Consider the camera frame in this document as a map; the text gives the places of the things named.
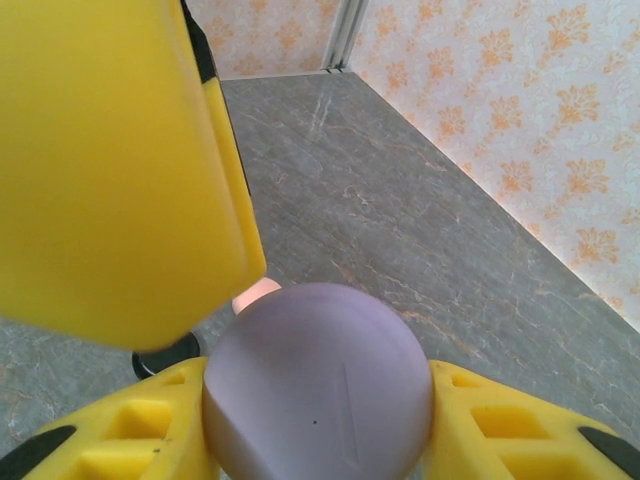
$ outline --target orange floral pattern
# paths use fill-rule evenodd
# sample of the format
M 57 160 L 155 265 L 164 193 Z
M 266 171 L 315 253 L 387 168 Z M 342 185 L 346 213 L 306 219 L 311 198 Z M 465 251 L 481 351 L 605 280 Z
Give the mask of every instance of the orange floral pattern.
M 387 82 L 389 93 L 393 93 L 400 87 L 406 87 L 409 83 L 409 74 L 404 62 L 395 62 L 387 65 Z
M 476 94 L 477 86 L 482 82 L 485 74 L 491 72 L 502 63 L 513 61 L 513 44 L 511 43 L 511 31 L 504 28 L 499 32 L 491 31 L 488 35 L 480 38 L 480 43 L 484 47 L 480 60 L 480 68 L 473 80 L 467 85 L 465 97 L 469 98 Z
M 556 123 L 549 131 L 548 136 L 555 138 L 561 130 L 571 128 L 585 119 L 598 120 L 600 102 L 596 101 L 597 94 L 598 86 L 595 83 L 584 87 L 571 85 L 569 90 L 558 91 L 560 105 L 558 114 L 555 115 Z
M 406 50 L 410 52 L 419 41 L 420 33 L 429 24 L 429 21 L 442 14 L 442 0 L 420 0 L 418 7 L 418 21 L 413 27 Z
M 594 227 L 589 229 L 579 228 L 580 236 L 576 256 L 573 260 L 574 268 L 582 263 L 594 264 L 609 261 L 618 263 L 616 246 L 616 232 L 613 230 L 598 231 Z
M 320 70 L 340 4 L 340 0 L 189 2 L 223 78 Z
M 463 134 L 466 121 L 462 115 L 462 107 L 447 107 L 438 112 L 440 115 L 440 142 L 456 134 Z
M 427 53 L 427 58 L 431 61 L 429 64 L 429 74 L 427 81 L 422 89 L 420 98 L 418 98 L 418 106 L 422 107 L 429 97 L 429 93 L 433 86 L 447 75 L 453 75 L 453 57 L 451 56 L 451 48 L 444 47 L 435 49 Z
M 351 68 L 640 331 L 636 4 L 370 0 Z

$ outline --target purple ball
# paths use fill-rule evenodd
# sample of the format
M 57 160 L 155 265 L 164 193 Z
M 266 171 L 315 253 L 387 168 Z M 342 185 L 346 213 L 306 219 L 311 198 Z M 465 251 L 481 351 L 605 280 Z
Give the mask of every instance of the purple ball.
M 246 308 L 205 373 L 209 447 L 234 480 L 404 478 L 423 452 L 432 380 L 390 308 L 306 284 Z

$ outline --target floral wallpaper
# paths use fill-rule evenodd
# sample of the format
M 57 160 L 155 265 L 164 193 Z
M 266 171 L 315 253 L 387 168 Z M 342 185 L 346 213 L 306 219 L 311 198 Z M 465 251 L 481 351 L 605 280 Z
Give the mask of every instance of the floral wallpaper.
M 320 70 L 341 0 L 188 0 L 222 78 Z
M 371 0 L 351 68 L 640 330 L 640 2 Z

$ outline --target gray marble surface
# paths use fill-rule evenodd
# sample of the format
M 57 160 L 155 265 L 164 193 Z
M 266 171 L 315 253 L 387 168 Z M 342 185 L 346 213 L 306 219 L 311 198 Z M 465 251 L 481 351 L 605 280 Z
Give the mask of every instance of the gray marble surface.
M 354 74 L 224 85 L 270 274 L 386 301 L 428 357 L 640 443 L 640 335 Z M 228 307 L 197 327 L 207 349 Z M 135 381 L 129 353 L 0 323 L 0 455 Z

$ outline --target black rubber pad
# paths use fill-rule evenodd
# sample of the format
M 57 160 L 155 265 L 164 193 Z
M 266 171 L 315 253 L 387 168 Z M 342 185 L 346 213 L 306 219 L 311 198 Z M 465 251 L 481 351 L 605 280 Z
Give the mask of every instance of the black rubber pad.
M 66 425 L 31 437 L 0 460 L 0 480 L 21 480 L 66 442 L 76 427 Z
M 180 4 L 182 5 L 182 13 L 184 14 L 185 22 L 187 23 L 187 30 L 189 30 L 189 39 L 191 40 L 193 55 L 196 57 L 200 81 L 202 83 L 206 83 L 213 77 L 217 76 L 216 67 L 213 63 L 213 55 L 211 55 L 211 49 L 209 48 L 209 42 L 207 41 L 207 36 L 191 16 L 191 12 L 189 11 L 189 7 L 187 7 L 185 0 L 181 0 Z
M 131 356 L 133 371 L 140 380 L 160 373 L 165 368 L 200 356 L 200 343 L 196 336 L 189 332 L 176 343 L 164 350 L 149 353 L 134 353 Z
M 578 431 L 633 480 L 640 480 L 640 451 L 633 445 L 596 428 L 580 427 Z

